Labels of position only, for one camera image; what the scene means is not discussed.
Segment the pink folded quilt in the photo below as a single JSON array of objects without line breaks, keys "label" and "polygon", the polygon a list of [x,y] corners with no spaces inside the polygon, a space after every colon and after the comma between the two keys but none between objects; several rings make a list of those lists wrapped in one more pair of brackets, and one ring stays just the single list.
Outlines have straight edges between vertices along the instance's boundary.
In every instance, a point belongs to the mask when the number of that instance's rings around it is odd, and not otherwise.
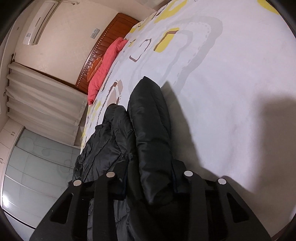
[{"label": "pink folded quilt", "polygon": [[114,60],[127,42],[127,39],[119,37],[107,48],[106,52],[103,54],[101,66],[92,77],[90,82],[88,82],[88,105],[93,104]]}]

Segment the left beige curtain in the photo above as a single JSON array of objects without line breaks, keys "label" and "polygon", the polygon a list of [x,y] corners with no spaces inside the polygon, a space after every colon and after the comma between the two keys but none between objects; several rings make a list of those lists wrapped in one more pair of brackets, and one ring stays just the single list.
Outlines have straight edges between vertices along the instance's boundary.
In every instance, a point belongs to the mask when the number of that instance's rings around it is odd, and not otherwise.
[{"label": "left beige curtain", "polygon": [[38,135],[74,145],[87,96],[19,63],[8,68],[8,117]]}]

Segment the frosted glass wardrobe door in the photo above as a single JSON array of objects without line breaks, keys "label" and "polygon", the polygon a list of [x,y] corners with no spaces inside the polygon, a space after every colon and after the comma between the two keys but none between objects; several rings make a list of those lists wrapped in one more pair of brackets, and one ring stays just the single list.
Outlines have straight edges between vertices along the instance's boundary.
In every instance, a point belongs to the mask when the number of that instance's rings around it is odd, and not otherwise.
[{"label": "frosted glass wardrobe door", "polygon": [[27,129],[20,134],[4,175],[3,210],[35,229],[72,180],[80,150]]}]

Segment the patterned white bed sheet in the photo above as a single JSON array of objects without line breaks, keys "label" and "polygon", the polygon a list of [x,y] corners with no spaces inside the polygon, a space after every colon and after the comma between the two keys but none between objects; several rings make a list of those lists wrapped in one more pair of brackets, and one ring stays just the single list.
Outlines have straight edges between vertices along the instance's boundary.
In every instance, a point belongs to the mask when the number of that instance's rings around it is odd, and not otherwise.
[{"label": "patterned white bed sheet", "polygon": [[277,237],[295,215],[295,1],[171,1],[126,37],[82,141],[146,76],[166,98],[175,157],[230,180]]}]

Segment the wooden headboard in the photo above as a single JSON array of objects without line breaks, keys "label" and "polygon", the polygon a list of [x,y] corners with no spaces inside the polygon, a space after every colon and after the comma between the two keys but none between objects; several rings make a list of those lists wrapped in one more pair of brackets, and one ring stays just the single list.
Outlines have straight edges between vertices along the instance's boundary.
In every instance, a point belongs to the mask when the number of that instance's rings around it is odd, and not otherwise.
[{"label": "wooden headboard", "polygon": [[123,13],[118,13],[102,32],[92,50],[90,51],[86,61],[77,78],[75,87],[80,92],[87,94],[88,85],[87,73],[97,57],[103,55],[107,48],[118,38],[125,37],[132,27],[139,21]]}]

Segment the orange patterned pillow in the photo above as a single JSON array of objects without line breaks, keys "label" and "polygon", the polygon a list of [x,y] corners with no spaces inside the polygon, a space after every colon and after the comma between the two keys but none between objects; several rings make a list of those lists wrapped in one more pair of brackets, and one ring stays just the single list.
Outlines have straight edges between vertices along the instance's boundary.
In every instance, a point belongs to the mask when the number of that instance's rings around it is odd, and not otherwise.
[{"label": "orange patterned pillow", "polygon": [[97,72],[97,70],[99,69],[99,67],[101,66],[103,61],[103,55],[98,56],[94,62],[92,63],[92,65],[90,66],[90,68],[88,69],[88,73],[87,73],[87,82],[90,82],[90,80],[92,79],[92,77],[95,75],[95,73]]}]

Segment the white wall air conditioner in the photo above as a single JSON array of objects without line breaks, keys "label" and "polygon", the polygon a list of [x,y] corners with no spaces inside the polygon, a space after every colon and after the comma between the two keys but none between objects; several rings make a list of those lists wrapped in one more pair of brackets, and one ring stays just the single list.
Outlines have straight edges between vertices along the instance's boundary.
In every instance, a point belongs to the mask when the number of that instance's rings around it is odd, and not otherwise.
[{"label": "white wall air conditioner", "polygon": [[44,1],[36,15],[34,16],[30,26],[23,39],[24,45],[36,45],[41,34],[51,17],[52,13],[58,6],[58,1]]}]

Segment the black puffer jacket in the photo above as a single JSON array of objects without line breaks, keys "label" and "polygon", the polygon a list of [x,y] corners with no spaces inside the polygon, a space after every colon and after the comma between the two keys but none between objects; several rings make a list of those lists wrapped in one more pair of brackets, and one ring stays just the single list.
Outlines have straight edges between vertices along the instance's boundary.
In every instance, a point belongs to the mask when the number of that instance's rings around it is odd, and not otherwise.
[{"label": "black puffer jacket", "polygon": [[78,156],[73,179],[114,172],[122,200],[113,203],[118,240],[187,240],[189,202],[182,161],[171,151],[171,122],[160,87],[144,77],[128,106],[111,104]]}]

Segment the wall switch panel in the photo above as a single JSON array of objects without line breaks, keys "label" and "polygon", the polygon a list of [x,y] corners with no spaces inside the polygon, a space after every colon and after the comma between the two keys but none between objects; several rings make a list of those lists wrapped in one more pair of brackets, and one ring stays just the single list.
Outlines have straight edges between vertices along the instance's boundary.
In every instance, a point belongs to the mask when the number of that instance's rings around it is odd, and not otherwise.
[{"label": "wall switch panel", "polygon": [[98,28],[95,28],[90,36],[90,38],[95,39],[98,35],[98,33],[100,32],[100,30]]}]

